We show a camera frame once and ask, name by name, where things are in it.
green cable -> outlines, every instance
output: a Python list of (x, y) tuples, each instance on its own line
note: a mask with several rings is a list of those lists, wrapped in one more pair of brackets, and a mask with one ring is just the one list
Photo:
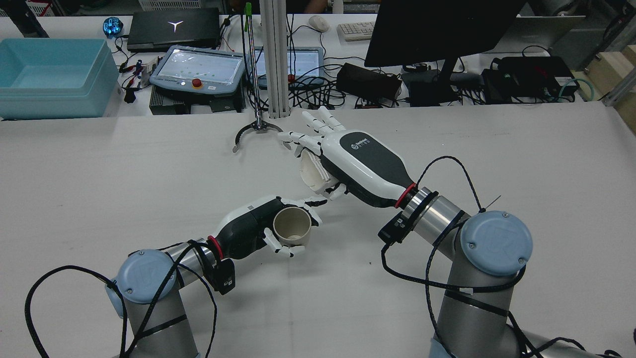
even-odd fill
[(582, 78), (573, 78), (571, 80), (569, 80), (568, 82), (565, 83), (565, 85), (561, 86), (561, 90), (558, 91), (558, 96), (556, 97), (556, 99), (560, 99), (563, 96), (563, 91), (565, 90), (565, 87), (568, 86), (570, 83), (572, 82), (576, 82), (576, 81), (581, 81), (583, 83), (585, 83), (587, 86), (589, 86), (590, 88), (590, 101), (594, 100), (594, 86), (590, 83), (590, 81), (588, 80), (584, 80)]

beige cup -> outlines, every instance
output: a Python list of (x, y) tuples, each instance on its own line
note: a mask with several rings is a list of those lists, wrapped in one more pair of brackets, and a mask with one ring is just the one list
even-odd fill
[(289, 247), (307, 245), (311, 227), (312, 219), (309, 214), (295, 206), (284, 208), (274, 217), (274, 234), (280, 243)]

desk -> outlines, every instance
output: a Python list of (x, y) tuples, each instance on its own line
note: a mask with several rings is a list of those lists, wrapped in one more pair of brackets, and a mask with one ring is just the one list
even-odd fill
[[(334, 114), (400, 153), (411, 177), (440, 155), (467, 166), (483, 204), (528, 225), (534, 252), (515, 289), (520, 325), (589, 350), (636, 355), (636, 138), (601, 103), (456, 106)], [(250, 114), (0, 122), (0, 338), (2, 356), (34, 357), (24, 298), (44, 272), (77, 264), (112, 277), (127, 254), (209, 234), (239, 203), (311, 193), (298, 161), (271, 134), (248, 134)], [(307, 128), (294, 112), (276, 120)], [(436, 164), (424, 185), (469, 213), (461, 170)], [(219, 304), (214, 357), (425, 357), (432, 327), (424, 288), (382, 269), (377, 231), (395, 214), (345, 196), (317, 209), (308, 250), (291, 260), (260, 250), (236, 261), (237, 287)], [(430, 245), (410, 235), (389, 263), (422, 276)], [(431, 276), (445, 281), (450, 262)], [(205, 351), (211, 305), (182, 290)], [(441, 292), (432, 290), (435, 311)], [(52, 357), (111, 357), (121, 321), (101, 283), (57, 274), (34, 298)]]
[[(359, 56), (364, 58), (366, 56), (366, 51), (369, 46), (369, 41), (353, 41), (353, 42), (345, 42), (342, 41), (338, 37), (338, 33), (336, 27), (338, 24), (347, 23), (347, 22), (365, 22), (365, 21), (374, 21), (375, 14), (325, 14), (322, 15), (330, 24), (330, 29), (322, 35), (322, 43), (327, 49), (328, 57), (348, 57), (348, 56)], [(311, 15), (294, 15), (294, 29), (296, 29), (300, 25), (307, 25), (307, 21), (311, 17)], [(106, 17), (43, 17), (39, 18), (42, 26), (45, 28), (47, 33), (53, 38), (104, 38), (104, 33), (102, 32), (102, 23)], [(130, 24), (132, 21), (131, 16), (120, 16), (121, 21), (124, 23), (124, 32), (127, 34), (130, 30)], [(256, 15), (255, 24), (260, 24), (259, 18), (260, 16)], [(256, 26), (254, 31), (254, 38), (256, 40), (256, 46), (262, 46), (262, 28), (260, 26)], [(9, 18), (0, 18), (0, 39), (3, 38), (12, 38), (12, 37), (22, 37), (17, 28), (13, 25)], [(241, 35), (240, 35), (240, 19), (238, 17), (233, 18), (231, 26), (228, 30), (226, 30), (225, 38), (229, 44), (229, 46), (237, 52), (242, 51), (241, 45)], [(114, 46), (114, 40), (109, 39), (108, 45), (110, 46), (112, 51), (116, 51)], [(310, 47), (319, 47), (319, 34), (313, 30), (307, 28), (301, 28), (294, 34), (294, 42), (296, 46), (310, 46)], [(223, 43), (221, 46), (222, 50), (229, 50), (228, 44)], [(136, 55), (130, 62), (130, 64), (134, 64), (136, 59), (142, 59), (144, 62), (148, 61), (157, 55), (162, 54), (139, 54)], [(463, 57), (464, 63), (466, 64), (466, 69), (469, 72), (473, 73), (481, 73), (483, 68), (487, 68), (490, 65), (490, 62), (494, 57), (502, 57), (504, 54), (479, 54), (479, 55), (471, 55)], [(114, 54), (115, 63), (120, 64), (125, 60), (125, 57), (121, 54)], [(350, 62), (352, 64), (358, 66), (364, 66), (363, 61), (359, 59), (347, 59), (347, 60), (339, 60), (339, 59), (328, 59), (326, 64), (343, 64), (344, 62)], [(384, 71), (389, 73), (399, 73), (400, 67), (389, 67), (383, 68)], [(332, 76), (337, 74), (337, 71), (329, 72)], [(122, 75), (119, 79), (119, 82), (123, 82), (123, 80), (128, 75)], [(263, 91), (262, 94), (264, 97), (266, 96), (266, 91)], [(148, 108), (148, 103), (150, 101), (150, 89), (142, 90), (136, 92), (137, 100), (133, 104), (127, 104), (123, 102), (123, 95), (121, 95), (121, 99), (117, 100), (115, 110), (113, 110), (114, 117), (124, 117), (124, 116), (141, 116), (141, 115), (151, 115), (150, 109)], [(406, 86), (402, 86), (401, 95), (399, 98), (405, 98), (408, 96), (408, 90)], [(356, 102), (356, 97), (347, 96), (345, 105), (343, 108), (353, 108)], [(204, 106), (197, 106), (195, 108), (194, 113), (210, 113), (210, 109)]]

white keyboard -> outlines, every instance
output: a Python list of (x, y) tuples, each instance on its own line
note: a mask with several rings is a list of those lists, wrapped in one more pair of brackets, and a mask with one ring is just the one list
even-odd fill
[(340, 37), (345, 41), (371, 39), (373, 26), (375, 26), (375, 21), (338, 24), (338, 35), (340, 35)]

white mouse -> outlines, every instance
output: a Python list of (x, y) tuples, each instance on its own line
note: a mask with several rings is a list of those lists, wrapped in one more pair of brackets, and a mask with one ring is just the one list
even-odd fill
[(309, 18), (309, 26), (314, 28), (316, 31), (326, 32), (329, 30), (329, 23), (322, 16), (314, 15)]

